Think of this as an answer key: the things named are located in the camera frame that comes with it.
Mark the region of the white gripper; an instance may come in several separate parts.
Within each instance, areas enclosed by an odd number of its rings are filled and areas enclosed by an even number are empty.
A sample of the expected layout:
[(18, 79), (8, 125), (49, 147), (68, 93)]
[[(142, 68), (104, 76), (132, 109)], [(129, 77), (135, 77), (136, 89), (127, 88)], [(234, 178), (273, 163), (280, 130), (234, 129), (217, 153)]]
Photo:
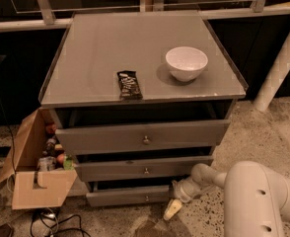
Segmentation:
[(195, 180), (194, 177), (187, 177), (180, 181), (173, 180), (173, 195), (176, 199), (171, 199), (164, 212), (163, 218), (170, 220), (180, 211), (183, 203), (189, 203), (193, 199), (203, 194), (207, 194), (214, 188), (212, 182), (205, 180)]

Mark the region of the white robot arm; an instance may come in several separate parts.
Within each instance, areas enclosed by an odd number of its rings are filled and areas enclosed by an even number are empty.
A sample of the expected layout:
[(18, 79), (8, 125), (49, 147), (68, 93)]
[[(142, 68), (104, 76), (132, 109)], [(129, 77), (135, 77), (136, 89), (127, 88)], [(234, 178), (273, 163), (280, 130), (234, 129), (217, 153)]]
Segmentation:
[(224, 237), (285, 237), (290, 222), (290, 179), (253, 161), (236, 163), (228, 172), (196, 164), (190, 176), (173, 182), (164, 218), (212, 187), (224, 191)]

